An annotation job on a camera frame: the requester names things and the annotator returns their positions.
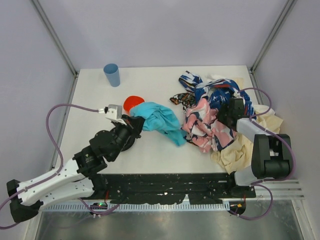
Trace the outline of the pink navy patterned cloth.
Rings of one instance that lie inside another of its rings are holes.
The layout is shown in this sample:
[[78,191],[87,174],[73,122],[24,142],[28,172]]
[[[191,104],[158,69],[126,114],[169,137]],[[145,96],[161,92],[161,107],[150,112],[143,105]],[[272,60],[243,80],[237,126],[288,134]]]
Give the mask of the pink navy patterned cloth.
[[218,120],[218,113],[205,98],[186,110],[182,129],[187,133],[187,140],[203,153],[219,152],[235,140],[236,132]]

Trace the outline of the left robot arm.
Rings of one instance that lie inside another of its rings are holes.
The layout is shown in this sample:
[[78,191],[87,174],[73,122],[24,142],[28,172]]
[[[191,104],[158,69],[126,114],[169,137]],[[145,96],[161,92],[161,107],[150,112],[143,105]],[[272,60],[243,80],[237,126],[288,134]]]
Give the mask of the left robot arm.
[[89,146],[58,168],[31,180],[7,182],[9,208],[18,224],[34,218],[39,211],[58,202],[88,198],[101,193],[105,187],[99,172],[114,162],[140,138],[145,119],[122,116],[111,130],[101,130],[89,141]]

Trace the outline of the turquoise cloth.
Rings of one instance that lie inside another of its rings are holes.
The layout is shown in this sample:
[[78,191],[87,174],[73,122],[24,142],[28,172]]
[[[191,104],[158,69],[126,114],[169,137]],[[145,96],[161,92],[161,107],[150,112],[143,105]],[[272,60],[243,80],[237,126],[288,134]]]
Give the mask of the turquoise cloth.
[[143,102],[131,108],[132,117],[144,119],[142,130],[145,132],[157,131],[180,147],[187,141],[186,132],[175,113],[168,107],[155,102]]

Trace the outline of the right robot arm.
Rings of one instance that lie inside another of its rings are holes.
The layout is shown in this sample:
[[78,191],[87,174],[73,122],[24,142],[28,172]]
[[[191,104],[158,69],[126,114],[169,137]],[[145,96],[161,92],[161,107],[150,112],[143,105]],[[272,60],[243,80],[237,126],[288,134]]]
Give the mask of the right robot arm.
[[241,98],[231,98],[229,103],[222,104],[217,119],[253,143],[250,166],[233,174],[236,185],[250,186],[291,177],[296,165],[287,134],[276,134],[258,124],[255,117],[245,111]]

